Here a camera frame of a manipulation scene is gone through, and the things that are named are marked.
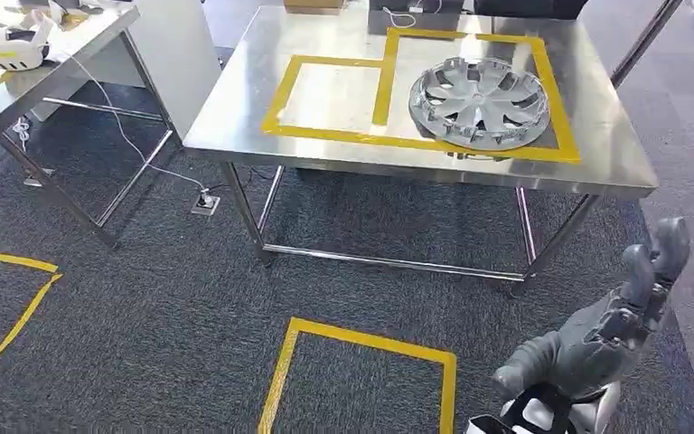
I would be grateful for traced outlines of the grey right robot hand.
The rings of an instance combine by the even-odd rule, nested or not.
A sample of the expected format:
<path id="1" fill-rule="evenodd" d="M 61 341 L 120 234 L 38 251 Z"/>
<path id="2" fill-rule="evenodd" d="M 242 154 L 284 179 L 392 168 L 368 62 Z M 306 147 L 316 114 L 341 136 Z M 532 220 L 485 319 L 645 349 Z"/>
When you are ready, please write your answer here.
<path id="1" fill-rule="evenodd" d="M 557 330 L 518 345 L 492 374 L 509 400 L 538 383 L 571 399 L 584 398 L 619 380 L 640 360 L 661 328 L 671 291 L 690 256 L 684 217 L 658 221 L 651 247 L 628 246 L 624 282 L 578 309 Z"/>

